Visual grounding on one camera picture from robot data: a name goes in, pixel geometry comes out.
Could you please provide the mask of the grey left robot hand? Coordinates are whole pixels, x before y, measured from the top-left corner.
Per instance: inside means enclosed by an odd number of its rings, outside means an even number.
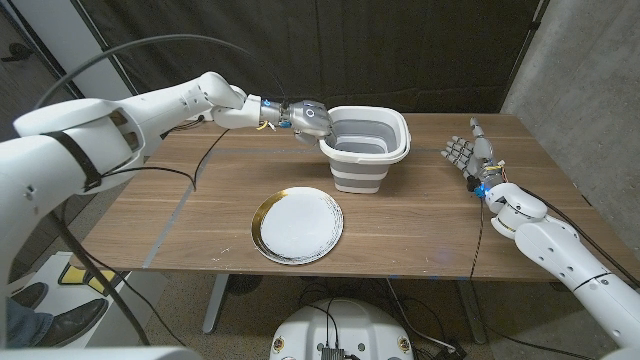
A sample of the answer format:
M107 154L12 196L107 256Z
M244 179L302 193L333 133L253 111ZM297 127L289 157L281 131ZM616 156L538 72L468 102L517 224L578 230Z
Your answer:
M303 144L314 146L331 133L332 120L322 103L311 100L293 103L284 115L291 123L295 138Z

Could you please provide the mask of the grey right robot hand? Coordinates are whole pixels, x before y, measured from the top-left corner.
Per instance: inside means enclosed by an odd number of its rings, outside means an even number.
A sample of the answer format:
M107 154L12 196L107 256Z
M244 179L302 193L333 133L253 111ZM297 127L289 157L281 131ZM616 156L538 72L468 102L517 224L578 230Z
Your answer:
M503 183L503 166L495 160L492 144L476 117L470 119L470 128L471 140L453 136L440 154L461 171L472 185L471 190L481 185L491 188Z

